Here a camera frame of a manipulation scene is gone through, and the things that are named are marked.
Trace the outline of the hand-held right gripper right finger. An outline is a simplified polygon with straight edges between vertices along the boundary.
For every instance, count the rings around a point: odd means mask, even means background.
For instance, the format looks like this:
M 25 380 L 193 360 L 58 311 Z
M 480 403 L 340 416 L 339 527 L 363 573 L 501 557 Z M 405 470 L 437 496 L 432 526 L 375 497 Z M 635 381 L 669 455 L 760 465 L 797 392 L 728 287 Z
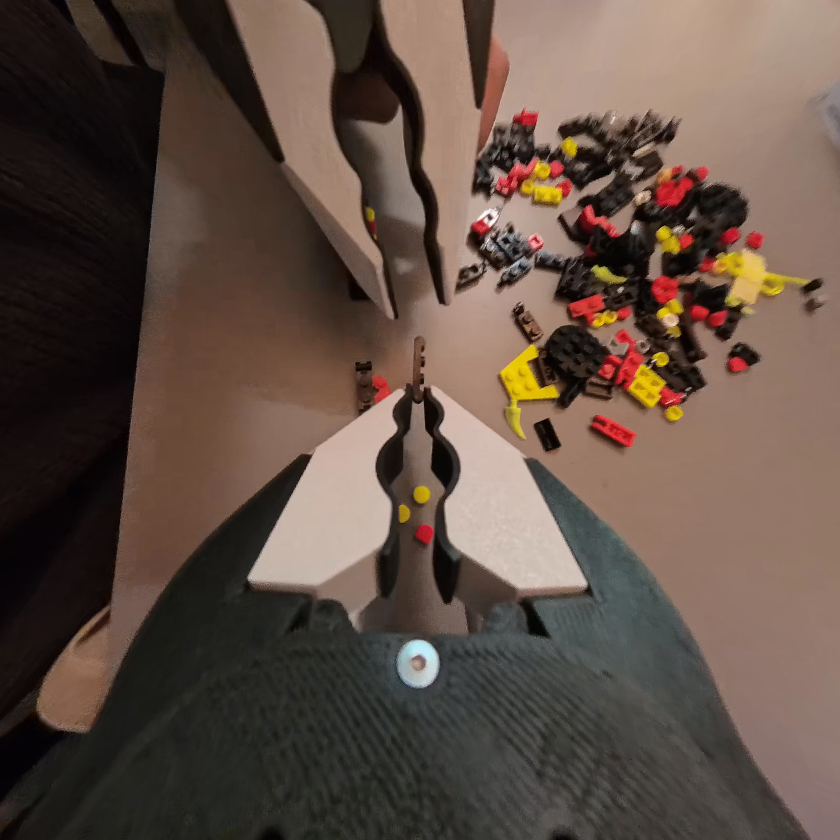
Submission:
M 494 607 L 581 595 L 588 581 L 531 462 L 437 387 L 424 394 L 430 468 L 442 491 L 433 570 L 444 603 L 479 629 Z

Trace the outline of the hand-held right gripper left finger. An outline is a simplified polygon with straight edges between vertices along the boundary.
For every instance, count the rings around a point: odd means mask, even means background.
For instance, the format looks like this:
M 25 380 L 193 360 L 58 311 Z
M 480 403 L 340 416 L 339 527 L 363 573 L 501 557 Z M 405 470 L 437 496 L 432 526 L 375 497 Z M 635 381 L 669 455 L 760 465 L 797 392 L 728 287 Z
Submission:
M 339 603 L 362 629 L 400 570 L 394 484 L 412 414 L 406 385 L 311 451 L 248 574 L 250 589 Z

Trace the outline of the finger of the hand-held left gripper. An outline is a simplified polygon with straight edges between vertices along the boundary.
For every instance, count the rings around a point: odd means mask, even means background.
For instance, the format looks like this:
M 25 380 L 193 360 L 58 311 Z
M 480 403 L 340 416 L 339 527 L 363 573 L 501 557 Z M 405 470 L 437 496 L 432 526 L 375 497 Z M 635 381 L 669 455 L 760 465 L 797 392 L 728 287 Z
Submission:
M 480 101 L 460 1 L 383 1 L 385 75 L 405 115 L 408 174 L 423 208 L 423 247 L 437 300 L 454 301 Z
M 335 129 L 337 66 L 327 20 L 309 2 L 227 5 L 279 143 L 285 177 L 352 278 L 394 320 L 382 252 L 364 220 L 361 180 Z

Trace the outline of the red lego clip plate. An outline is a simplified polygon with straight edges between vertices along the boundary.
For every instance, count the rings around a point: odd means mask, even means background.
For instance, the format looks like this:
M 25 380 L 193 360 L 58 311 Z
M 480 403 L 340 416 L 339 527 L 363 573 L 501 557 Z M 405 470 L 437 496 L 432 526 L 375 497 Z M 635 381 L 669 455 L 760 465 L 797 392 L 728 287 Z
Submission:
M 590 429 L 623 448 L 633 447 L 637 438 L 637 434 L 632 429 L 600 414 L 593 416 Z

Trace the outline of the yellow lego wedge plate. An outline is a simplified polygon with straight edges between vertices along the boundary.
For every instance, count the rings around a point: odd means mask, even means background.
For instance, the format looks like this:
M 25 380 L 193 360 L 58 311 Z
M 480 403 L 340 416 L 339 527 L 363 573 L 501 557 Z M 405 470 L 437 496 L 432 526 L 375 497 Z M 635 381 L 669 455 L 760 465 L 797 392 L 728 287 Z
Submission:
M 498 374 L 511 403 L 557 400 L 560 392 L 556 385 L 541 385 L 534 374 L 531 362 L 539 356 L 538 347 L 530 344 Z

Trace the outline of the black round lego plate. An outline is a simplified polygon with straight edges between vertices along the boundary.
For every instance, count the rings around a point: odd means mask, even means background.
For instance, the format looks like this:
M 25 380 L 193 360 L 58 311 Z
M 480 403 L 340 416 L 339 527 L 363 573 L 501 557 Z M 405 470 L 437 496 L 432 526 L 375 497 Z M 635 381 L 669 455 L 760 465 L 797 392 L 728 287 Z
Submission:
M 557 328 L 542 349 L 549 367 L 566 380 L 597 375 L 609 353 L 593 334 L 574 324 Z

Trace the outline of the pile of loose lego pieces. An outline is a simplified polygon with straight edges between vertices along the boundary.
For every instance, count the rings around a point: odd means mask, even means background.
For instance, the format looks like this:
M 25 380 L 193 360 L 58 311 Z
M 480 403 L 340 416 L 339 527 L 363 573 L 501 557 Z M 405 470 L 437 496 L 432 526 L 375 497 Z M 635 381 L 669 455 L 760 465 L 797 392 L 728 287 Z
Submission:
M 504 291 L 549 272 L 566 311 L 560 327 L 581 326 L 608 349 L 598 374 L 566 380 L 546 361 L 554 331 L 543 329 L 530 365 L 560 397 L 533 402 L 567 408 L 580 396 L 624 394 L 675 424 L 707 386 L 697 329 L 728 343 L 725 369 L 735 375 L 761 361 L 733 336 L 762 299 L 792 289 L 807 312 L 825 304 L 823 278 L 770 270 L 764 235 L 746 231 L 742 190 L 711 181 L 706 166 L 666 166 L 661 153 L 679 118 L 590 112 L 562 121 L 553 143 L 538 142 L 538 122 L 538 111 L 523 108 L 479 152 L 472 193 L 497 202 L 470 226 L 477 261 L 460 268 L 456 285 L 466 291 L 492 270 Z

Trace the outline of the person's left hand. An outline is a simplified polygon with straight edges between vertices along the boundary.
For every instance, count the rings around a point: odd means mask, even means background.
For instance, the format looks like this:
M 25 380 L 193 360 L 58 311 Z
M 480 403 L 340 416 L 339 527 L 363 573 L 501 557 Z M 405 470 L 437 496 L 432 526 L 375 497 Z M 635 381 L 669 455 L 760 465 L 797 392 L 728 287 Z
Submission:
M 381 73 L 381 63 L 376 48 L 370 45 L 357 70 L 339 75 L 334 99 L 340 119 L 369 123 L 388 123 L 394 119 L 400 102 Z M 496 119 L 509 69 L 508 53 L 499 39 L 492 36 L 485 94 L 480 107 L 479 144 L 486 141 Z

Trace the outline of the person's pale shoe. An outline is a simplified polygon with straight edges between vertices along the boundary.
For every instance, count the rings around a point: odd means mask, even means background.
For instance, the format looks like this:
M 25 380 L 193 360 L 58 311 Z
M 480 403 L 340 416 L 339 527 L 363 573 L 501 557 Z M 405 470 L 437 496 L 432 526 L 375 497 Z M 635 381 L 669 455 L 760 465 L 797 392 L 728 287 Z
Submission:
M 38 719 L 58 732 L 89 732 L 111 684 L 109 605 L 77 631 L 38 691 Z

